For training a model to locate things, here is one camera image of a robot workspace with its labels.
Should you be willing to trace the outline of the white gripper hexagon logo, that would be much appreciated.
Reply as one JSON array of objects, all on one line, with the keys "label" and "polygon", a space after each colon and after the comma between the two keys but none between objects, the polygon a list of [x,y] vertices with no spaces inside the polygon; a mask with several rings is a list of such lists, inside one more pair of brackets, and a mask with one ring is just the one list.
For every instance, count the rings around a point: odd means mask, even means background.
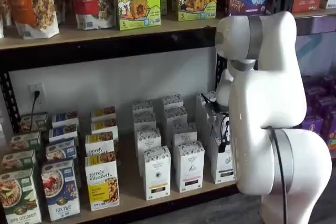
[{"label": "white gripper hexagon logo", "polygon": [[[228,69],[222,72],[220,82],[216,89],[216,102],[220,109],[228,109],[228,100],[230,89],[232,85],[233,77],[229,73]],[[220,125],[220,139],[221,143],[218,147],[218,152],[225,152],[226,146],[229,144],[229,115],[223,114],[223,118]]]}]

